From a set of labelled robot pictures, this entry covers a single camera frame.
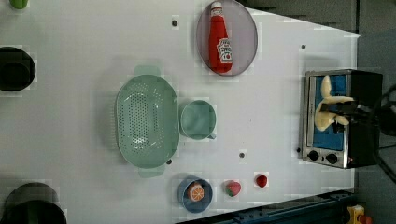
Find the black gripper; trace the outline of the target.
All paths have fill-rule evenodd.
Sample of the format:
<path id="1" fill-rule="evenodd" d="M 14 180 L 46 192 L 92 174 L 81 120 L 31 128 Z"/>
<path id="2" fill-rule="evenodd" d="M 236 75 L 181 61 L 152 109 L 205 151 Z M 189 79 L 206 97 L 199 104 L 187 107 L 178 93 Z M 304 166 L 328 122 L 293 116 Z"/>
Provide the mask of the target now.
<path id="1" fill-rule="evenodd" d="M 352 113 L 351 120 L 353 123 L 364 125 L 377 125 L 378 118 L 372 107 L 364 105 L 362 102 L 355 100 L 354 102 L 323 104 L 319 110 L 320 112 L 332 113 Z M 339 122 L 332 124 L 332 131 L 334 134 L 346 134 L 349 131 L 349 124 L 343 125 Z"/>

